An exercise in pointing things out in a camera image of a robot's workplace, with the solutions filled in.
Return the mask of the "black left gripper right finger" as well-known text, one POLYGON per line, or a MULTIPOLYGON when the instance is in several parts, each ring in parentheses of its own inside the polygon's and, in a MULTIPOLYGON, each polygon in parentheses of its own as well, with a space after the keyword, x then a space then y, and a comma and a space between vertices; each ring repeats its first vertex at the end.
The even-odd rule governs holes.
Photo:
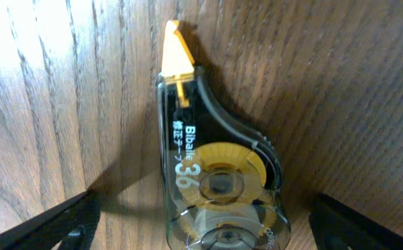
POLYGON ((332 197, 319 193, 309 224, 318 250, 403 249, 403 237, 332 197))

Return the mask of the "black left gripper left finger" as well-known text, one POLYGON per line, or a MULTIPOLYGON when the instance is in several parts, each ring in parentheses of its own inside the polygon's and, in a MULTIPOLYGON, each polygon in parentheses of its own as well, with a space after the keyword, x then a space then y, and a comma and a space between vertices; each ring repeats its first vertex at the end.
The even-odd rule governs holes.
POLYGON ((97 195, 83 192, 0 234, 0 249, 89 250, 100 220, 97 195))

